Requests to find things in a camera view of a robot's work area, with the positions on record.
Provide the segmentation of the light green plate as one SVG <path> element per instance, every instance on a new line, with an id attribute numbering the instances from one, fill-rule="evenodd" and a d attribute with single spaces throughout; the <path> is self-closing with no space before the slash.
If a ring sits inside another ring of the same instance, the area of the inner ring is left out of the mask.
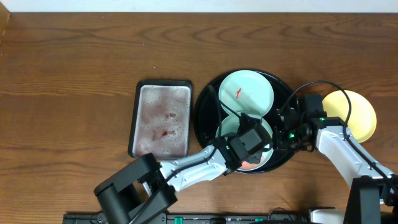
<path id="1" fill-rule="evenodd" d="M 236 171 L 238 169 L 255 169 L 258 164 L 265 164 L 265 152 L 270 155 L 270 151 L 274 151 L 273 147 L 270 149 L 270 151 L 266 151 L 264 149 L 262 152 L 260 163 L 254 164 L 249 162 L 243 162 L 243 165 L 241 165 L 240 160 L 236 157 L 235 153 L 229 145 L 229 142 L 232 138 L 238 137 L 248 131 L 255 124 L 261 124 L 268 132 L 268 135 L 272 137 L 273 131 L 271 130 L 270 125 L 266 123 L 264 118 L 258 115 L 238 113 L 229 115 L 227 118 L 222 120 L 221 126 L 217 129 L 217 135 L 223 140 L 224 145 L 220 147 L 220 153 L 223 155 L 226 161 L 226 167 L 228 172 Z"/>

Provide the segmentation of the light blue plate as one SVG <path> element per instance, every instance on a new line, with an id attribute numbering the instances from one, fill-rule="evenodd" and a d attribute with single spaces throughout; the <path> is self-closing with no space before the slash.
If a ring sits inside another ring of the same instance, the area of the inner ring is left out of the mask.
<path id="1" fill-rule="evenodd" d="M 235 112 L 265 116 L 272 108 L 274 90 L 268 79 L 252 70 L 229 74 L 218 90 L 221 102 Z"/>

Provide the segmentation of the yellow plate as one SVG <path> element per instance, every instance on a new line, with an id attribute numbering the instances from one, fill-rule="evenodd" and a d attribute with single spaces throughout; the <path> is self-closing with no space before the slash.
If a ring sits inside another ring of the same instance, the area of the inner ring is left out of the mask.
<path id="1" fill-rule="evenodd" d="M 357 142 L 368 140 L 376 130 L 376 112 L 370 102 L 359 93 L 345 90 L 351 102 L 351 115 L 348 128 Z M 348 115 L 348 101 L 342 91 L 334 91 L 324 97 L 323 108 L 329 117 L 339 117 L 343 121 Z"/>

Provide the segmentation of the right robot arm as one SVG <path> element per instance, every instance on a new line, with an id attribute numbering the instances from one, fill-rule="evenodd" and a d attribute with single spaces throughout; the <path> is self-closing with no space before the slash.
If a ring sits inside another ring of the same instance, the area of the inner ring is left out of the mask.
<path id="1" fill-rule="evenodd" d="M 327 157 L 349 186 L 345 211 L 314 208 L 311 223 L 397 223 L 397 174 L 355 140 L 339 118 L 311 118 L 274 130 L 274 149 L 311 149 Z"/>

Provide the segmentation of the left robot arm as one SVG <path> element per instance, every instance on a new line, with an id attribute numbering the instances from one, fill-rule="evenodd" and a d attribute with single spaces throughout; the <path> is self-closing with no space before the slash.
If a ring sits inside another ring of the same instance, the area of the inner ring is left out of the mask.
<path id="1" fill-rule="evenodd" d="M 109 223 L 149 223 L 177 201 L 181 190 L 229 175 L 272 146 L 270 139 L 235 137 L 217 139 L 199 153 L 174 161 L 156 161 L 146 154 L 100 183 L 94 194 Z"/>

